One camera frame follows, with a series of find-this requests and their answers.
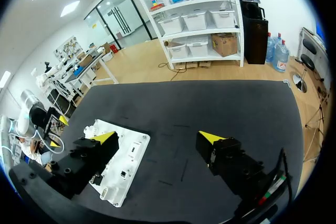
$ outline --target sticker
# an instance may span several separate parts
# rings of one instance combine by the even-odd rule
[[[281,70],[286,70],[286,63],[278,61],[277,68],[279,68]]]

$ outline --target chair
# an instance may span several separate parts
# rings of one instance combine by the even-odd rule
[[[317,51],[315,49],[315,46],[307,39],[303,39],[303,46],[308,49],[313,55],[316,55]],[[298,74],[293,75],[293,82],[295,86],[302,92],[306,93],[307,91],[307,85],[306,82],[304,81],[304,77],[306,76],[307,73],[307,68],[309,68],[311,71],[315,70],[315,65],[314,62],[305,54],[301,55],[301,60],[296,59],[297,62],[305,65],[304,71],[302,73],[302,77],[299,76]]]

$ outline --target wooden floor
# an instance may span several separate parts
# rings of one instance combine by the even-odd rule
[[[165,54],[158,42],[152,40],[137,44],[114,54],[113,59],[108,61],[106,65],[115,75],[120,83],[139,83],[139,82],[161,82],[169,81],[175,73],[169,71],[167,66],[159,68],[160,63],[167,62]],[[181,80],[276,80],[282,81],[288,79],[291,89],[294,93],[301,117],[302,130],[305,141],[305,153],[312,139],[313,130],[305,128],[305,123],[313,116],[320,104],[320,98],[317,93],[318,85],[321,83],[316,81],[309,70],[306,75],[306,83],[308,87],[307,93],[301,93],[292,81],[294,73],[302,73],[303,66],[294,59],[290,59],[289,66],[285,73],[277,72],[271,65],[249,65],[244,63],[244,67],[239,67],[238,61],[214,61],[212,66],[206,68],[188,69],[185,73],[179,73],[173,81]],[[103,68],[96,72],[97,79],[107,78],[107,74]],[[112,81],[99,82],[99,85],[112,84]],[[321,136],[316,135],[307,158],[315,157],[319,153]],[[305,162],[303,164],[299,189],[303,187],[311,171],[314,168],[314,161]]]

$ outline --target white table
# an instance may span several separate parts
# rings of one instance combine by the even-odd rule
[[[73,82],[77,81],[77,80],[81,80],[87,87],[88,89],[91,89],[91,84],[87,81],[86,78],[83,78],[85,76],[85,74],[87,73],[87,71],[89,69],[91,69],[97,62],[99,62],[102,66],[102,68],[105,70],[105,72],[108,74],[108,78],[105,79],[100,79],[100,80],[93,80],[92,81],[92,85],[96,86],[96,82],[100,82],[100,81],[113,81],[114,84],[119,84],[119,82],[117,81],[117,79],[115,78],[115,76],[112,74],[112,72],[110,71],[110,69],[106,66],[105,62],[102,60],[102,57],[105,56],[104,54],[100,54],[99,56],[97,56],[90,64],[88,64],[83,71],[78,75],[78,76],[74,76],[74,74],[72,74],[66,81],[65,83],[69,83],[72,88],[81,96],[83,97],[83,94],[77,90],[77,88],[74,86]]]

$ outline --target black table surface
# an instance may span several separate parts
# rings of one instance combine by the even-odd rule
[[[95,119],[151,136],[122,207],[100,200],[91,185],[72,199],[103,214],[191,223],[231,218],[240,198],[211,174],[196,151],[199,130],[235,137],[249,156],[264,162],[266,173],[275,167],[284,147],[293,195],[298,189],[302,127],[294,95],[285,83],[227,80],[94,86],[73,113],[62,135],[66,150],[55,159],[66,155]],[[280,210],[287,201],[286,190],[277,200]]]

